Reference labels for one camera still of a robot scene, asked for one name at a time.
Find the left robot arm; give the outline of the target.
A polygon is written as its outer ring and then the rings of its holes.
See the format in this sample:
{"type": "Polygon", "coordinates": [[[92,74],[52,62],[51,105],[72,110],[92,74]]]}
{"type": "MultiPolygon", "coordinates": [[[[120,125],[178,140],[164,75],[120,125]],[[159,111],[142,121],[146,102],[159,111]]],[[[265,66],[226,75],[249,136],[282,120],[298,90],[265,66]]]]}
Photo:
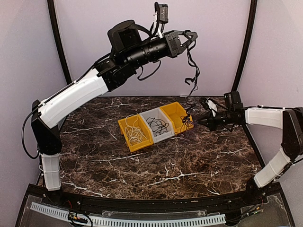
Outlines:
{"type": "Polygon", "coordinates": [[[51,97],[32,104],[26,120],[37,141],[37,157],[42,160],[44,187],[56,206],[67,196],[60,191],[59,154],[62,142],[59,122],[91,99],[122,86],[137,69],[164,57],[176,58],[194,47],[197,33],[172,30],[163,33],[158,25],[147,30],[133,20],[121,22],[107,33],[111,51],[98,59],[80,78],[51,97]]]}

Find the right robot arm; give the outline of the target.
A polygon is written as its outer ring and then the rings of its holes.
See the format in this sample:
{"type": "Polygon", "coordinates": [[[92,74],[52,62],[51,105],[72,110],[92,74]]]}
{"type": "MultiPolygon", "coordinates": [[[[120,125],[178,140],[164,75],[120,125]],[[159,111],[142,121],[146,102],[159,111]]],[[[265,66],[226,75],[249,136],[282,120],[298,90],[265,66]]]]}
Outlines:
{"type": "Polygon", "coordinates": [[[258,105],[245,107],[238,91],[224,94],[225,105],[211,98],[202,97],[199,102],[208,112],[202,115],[198,124],[211,131],[219,126],[257,125],[280,129],[282,142],[274,157],[246,183],[242,202],[252,205],[260,200],[270,185],[300,160],[303,155],[303,109],[302,107],[270,107],[258,105]]]}

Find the right yellow plastic bin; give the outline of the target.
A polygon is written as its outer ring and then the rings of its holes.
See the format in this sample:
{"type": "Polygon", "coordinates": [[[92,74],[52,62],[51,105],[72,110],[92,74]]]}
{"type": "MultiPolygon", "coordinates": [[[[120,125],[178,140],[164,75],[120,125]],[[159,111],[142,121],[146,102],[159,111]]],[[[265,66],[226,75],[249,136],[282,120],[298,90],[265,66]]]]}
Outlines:
{"type": "Polygon", "coordinates": [[[188,116],[186,110],[179,102],[160,106],[160,109],[171,121],[175,135],[188,131],[194,127],[192,116],[188,116]]]}

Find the yellow plastic bin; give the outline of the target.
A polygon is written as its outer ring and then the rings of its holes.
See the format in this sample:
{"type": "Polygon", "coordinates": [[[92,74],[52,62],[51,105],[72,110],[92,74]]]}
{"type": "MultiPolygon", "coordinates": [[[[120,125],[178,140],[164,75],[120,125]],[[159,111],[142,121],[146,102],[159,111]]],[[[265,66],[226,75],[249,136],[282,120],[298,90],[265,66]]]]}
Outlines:
{"type": "Polygon", "coordinates": [[[175,135],[188,131],[194,127],[192,116],[188,116],[186,110],[179,102],[160,106],[160,109],[171,121],[175,135]]]}
{"type": "Polygon", "coordinates": [[[139,114],[118,120],[118,124],[131,153],[154,144],[151,132],[139,114]]]}

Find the white plastic bin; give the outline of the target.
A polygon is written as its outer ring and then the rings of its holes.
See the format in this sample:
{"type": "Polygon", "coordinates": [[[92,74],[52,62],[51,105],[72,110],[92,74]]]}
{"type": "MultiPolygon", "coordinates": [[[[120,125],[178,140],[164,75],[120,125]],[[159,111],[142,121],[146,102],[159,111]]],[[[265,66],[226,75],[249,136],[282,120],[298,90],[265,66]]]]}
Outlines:
{"type": "Polygon", "coordinates": [[[151,132],[153,143],[158,143],[174,135],[171,121],[158,107],[139,114],[151,132]]]}

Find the left yellow plastic bin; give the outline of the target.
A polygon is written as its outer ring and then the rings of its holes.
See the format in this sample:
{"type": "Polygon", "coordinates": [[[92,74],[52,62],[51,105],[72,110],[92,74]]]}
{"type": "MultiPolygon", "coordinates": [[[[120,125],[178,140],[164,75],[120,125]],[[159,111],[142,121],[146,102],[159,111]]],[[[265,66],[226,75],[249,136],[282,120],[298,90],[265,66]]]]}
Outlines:
{"type": "Polygon", "coordinates": [[[118,120],[118,124],[131,153],[154,144],[151,132],[139,114],[118,120]]]}

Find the right black frame post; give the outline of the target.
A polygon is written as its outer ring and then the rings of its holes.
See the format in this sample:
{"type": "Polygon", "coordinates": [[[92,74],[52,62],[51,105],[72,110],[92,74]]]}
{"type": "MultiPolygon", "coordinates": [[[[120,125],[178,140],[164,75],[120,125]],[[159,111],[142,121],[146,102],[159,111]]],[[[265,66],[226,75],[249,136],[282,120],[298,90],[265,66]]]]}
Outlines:
{"type": "Polygon", "coordinates": [[[242,51],[239,59],[239,64],[236,70],[235,78],[232,84],[231,92],[236,92],[238,91],[242,73],[244,70],[245,62],[247,59],[249,47],[250,47],[250,41],[251,41],[251,36],[253,32],[253,27],[254,27],[254,22],[255,22],[255,16],[256,16],[256,11],[257,11],[257,0],[251,0],[250,1],[250,9],[249,9],[249,15],[248,15],[248,21],[247,21],[247,27],[246,27],[246,32],[244,36],[244,41],[243,41],[243,46],[242,46],[242,51]]]}

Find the black frame post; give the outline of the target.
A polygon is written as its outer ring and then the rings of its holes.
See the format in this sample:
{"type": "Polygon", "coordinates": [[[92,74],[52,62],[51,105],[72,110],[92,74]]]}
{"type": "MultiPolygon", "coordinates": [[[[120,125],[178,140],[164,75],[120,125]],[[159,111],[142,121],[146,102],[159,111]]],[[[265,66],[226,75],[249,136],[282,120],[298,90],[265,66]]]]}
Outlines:
{"type": "Polygon", "coordinates": [[[247,59],[249,47],[250,47],[250,41],[251,41],[251,36],[253,32],[253,27],[254,27],[254,22],[255,22],[255,16],[256,16],[256,11],[257,11],[257,0],[251,0],[250,1],[250,9],[249,9],[249,15],[248,15],[248,21],[247,21],[247,27],[246,27],[246,32],[244,36],[244,41],[243,41],[243,46],[242,46],[242,51],[239,59],[239,64],[236,70],[235,78],[232,84],[231,92],[236,92],[238,91],[242,73],[244,70],[245,62],[247,59]]]}
{"type": "Polygon", "coordinates": [[[53,37],[57,49],[57,53],[59,56],[61,68],[64,74],[65,81],[68,84],[72,82],[67,60],[65,57],[63,45],[62,45],[62,40],[60,36],[60,30],[59,30],[59,25],[57,21],[57,15],[56,15],[56,9],[55,9],[55,1],[54,0],[47,0],[47,5],[48,5],[48,12],[49,12],[49,17],[50,17],[50,22],[51,22],[51,27],[53,31],[53,37]]]}

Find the black front rail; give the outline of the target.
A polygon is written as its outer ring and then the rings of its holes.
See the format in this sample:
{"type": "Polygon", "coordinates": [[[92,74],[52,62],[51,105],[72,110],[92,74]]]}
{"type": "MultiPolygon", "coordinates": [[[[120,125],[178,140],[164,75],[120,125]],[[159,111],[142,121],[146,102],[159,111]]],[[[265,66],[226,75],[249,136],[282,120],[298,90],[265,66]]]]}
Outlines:
{"type": "Polygon", "coordinates": [[[69,206],[77,211],[87,213],[101,213],[103,211],[134,211],[134,212],[178,212],[178,211],[222,211],[237,212],[240,208],[249,204],[243,200],[243,192],[231,193],[226,195],[198,197],[190,199],[172,200],[130,200],[130,199],[111,199],[95,196],[74,194],[70,192],[47,192],[42,187],[38,187],[37,195],[48,204],[60,204],[69,206]]]}

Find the left black frame post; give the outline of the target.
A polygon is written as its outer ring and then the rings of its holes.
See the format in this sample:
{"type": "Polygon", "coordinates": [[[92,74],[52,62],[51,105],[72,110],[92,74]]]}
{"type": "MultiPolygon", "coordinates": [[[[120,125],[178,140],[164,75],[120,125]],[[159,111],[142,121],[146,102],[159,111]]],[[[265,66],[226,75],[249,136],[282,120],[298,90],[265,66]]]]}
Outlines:
{"type": "Polygon", "coordinates": [[[65,81],[68,84],[72,82],[67,60],[65,57],[63,45],[62,45],[62,40],[60,36],[60,30],[59,30],[59,25],[57,21],[57,15],[56,15],[56,9],[55,9],[55,1],[54,0],[47,0],[47,5],[48,5],[48,12],[49,12],[49,17],[50,17],[50,22],[51,22],[51,27],[53,31],[53,37],[57,49],[57,53],[59,56],[61,68],[64,74],[65,81]]]}

